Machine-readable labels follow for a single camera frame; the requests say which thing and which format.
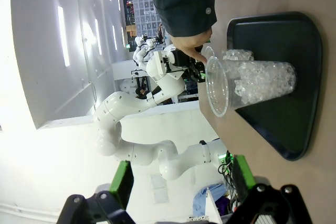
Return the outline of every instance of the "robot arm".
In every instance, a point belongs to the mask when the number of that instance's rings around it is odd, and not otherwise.
[[[221,140],[192,145],[184,153],[178,154],[172,141],[136,144],[127,142],[121,137],[119,121],[123,117],[141,113],[179,95],[185,89],[182,75],[190,69],[181,65],[175,66],[175,63],[176,54],[167,51],[154,52],[154,56],[148,61],[146,71],[161,88],[158,93],[149,93],[146,95],[147,99],[141,100],[125,92],[115,92],[98,106],[94,120],[99,131],[96,147],[100,154],[114,155],[120,160],[129,160],[136,165],[149,165],[158,159],[160,173],[165,179],[176,179],[197,164],[211,162],[219,165],[218,156],[226,153]]]
[[[153,39],[146,40],[146,47],[140,50],[141,45],[138,45],[138,48],[135,50],[133,54],[133,60],[136,61],[137,65],[141,70],[146,71],[147,64],[145,61],[149,61],[150,58],[153,56],[153,49],[154,47],[154,41]]]

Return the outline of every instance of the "table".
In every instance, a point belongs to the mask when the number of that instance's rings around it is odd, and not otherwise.
[[[236,112],[217,118],[208,104],[205,84],[198,86],[201,112],[231,153],[243,154],[255,176],[269,179],[274,188],[295,184],[314,223],[335,223],[336,200],[336,0],[216,0],[217,23],[212,47],[226,48],[226,27],[234,17],[299,11],[308,15],[323,42],[323,74],[317,117],[306,155],[283,159]]]

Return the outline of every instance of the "wire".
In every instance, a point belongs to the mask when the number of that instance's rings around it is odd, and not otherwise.
[[[147,45],[147,44],[146,44],[146,43],[144,43],[144,44],[141,44],[141,45],[140,45],[140,49],[141,49],[141,47],[142,47],[142,46],[144,46],[144,45]]]
[[[175,72],[184,72],[184,70],[175,70],[175,71],[170,71],[168,73],[175,73]]]
[[[233,204],[234,202],[237,200],[236,197],[236,188],[233,185],[233,180],[231,177],[231,172],[230,172],[230,168],[232,166],[232,160],[230,160],[230,162],[228,164],[220,164],[220,166],[218,167],[217,171],[223,175],[223,178],[226,182],[227,186],[230,186],[230,202],[229,202],[229,206],[230,208],[228,208],[229,213],[233,212]]]

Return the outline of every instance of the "plastic cup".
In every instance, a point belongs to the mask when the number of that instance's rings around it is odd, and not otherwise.
[[[254,60],[253,52],[243,49],[222,50],[223,60]]]
[[[267,101],[295,89],[294,67],[287,62],[208,59],[206,91],[211,109],[223,116],[227,109]]]

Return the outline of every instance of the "person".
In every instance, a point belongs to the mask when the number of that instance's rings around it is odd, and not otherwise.
[[[145,91],[142,87],[139,87],[135,90],[135,93],[138,95],[137,98],[147,99],[147,94],[149,93],[149,91]]]
[[[174,46],[188,56],[206,64],[206,58],[196,51],[212,34],[217,22],[215,0],[153,0]]]
[[[163,33],[162,33],[162,23],[159,24],[159,27],[156,31],[156,42],[163,43]]]

